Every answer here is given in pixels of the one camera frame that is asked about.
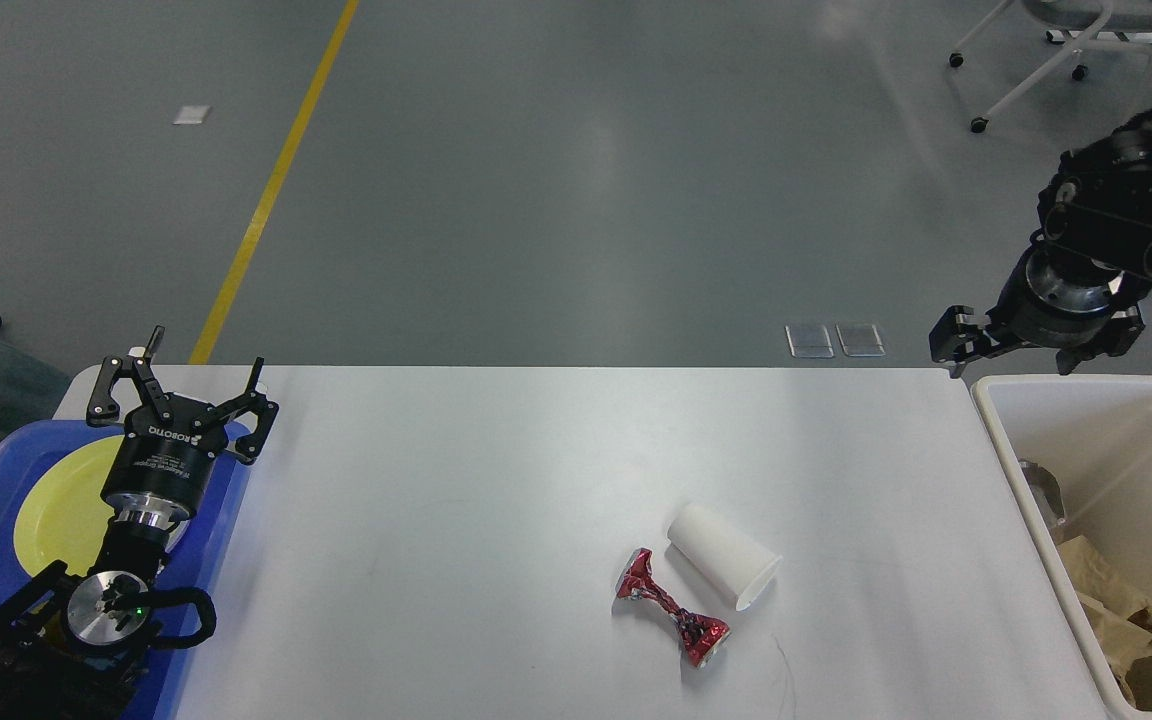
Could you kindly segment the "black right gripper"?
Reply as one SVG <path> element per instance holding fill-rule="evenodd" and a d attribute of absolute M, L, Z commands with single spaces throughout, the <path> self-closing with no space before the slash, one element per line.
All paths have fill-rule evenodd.
<path fill-rule="evenodd" d="M 1064 250 L 1026 250 L 990 314 L 947 306 L 929 332 L 931 361 L 961 379 L 969 364 L 1015 348 L 1056 348 L 1060 376 L 1126 355 L 1146 329 L 1123 272 Z"/>

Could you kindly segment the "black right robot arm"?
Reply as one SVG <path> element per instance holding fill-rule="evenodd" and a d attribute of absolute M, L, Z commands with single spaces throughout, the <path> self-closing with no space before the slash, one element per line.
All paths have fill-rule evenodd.
<path fill-rule="evenodd" d="M 1152 291 L 1152 108 L 1066 151 L 1036 213 L 995 306 L 947 306 L 929 332 L 931 361 L 952 377 L 1021 348 L 1052 348 L 1069 376 L 1140 338 L 1140 301 Z"/>

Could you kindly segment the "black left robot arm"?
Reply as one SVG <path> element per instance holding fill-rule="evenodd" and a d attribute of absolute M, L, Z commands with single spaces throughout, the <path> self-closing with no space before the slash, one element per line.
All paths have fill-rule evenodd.
<path fill-rule="evenodd" d="M 217 630 L 210 591 L 279 406 L 262 359 L 227 401 L 169 391 L 161 338 L 101 361 L 83 420 L 0 448 L 0 719 L 168 715 L 184 651 Z"/>

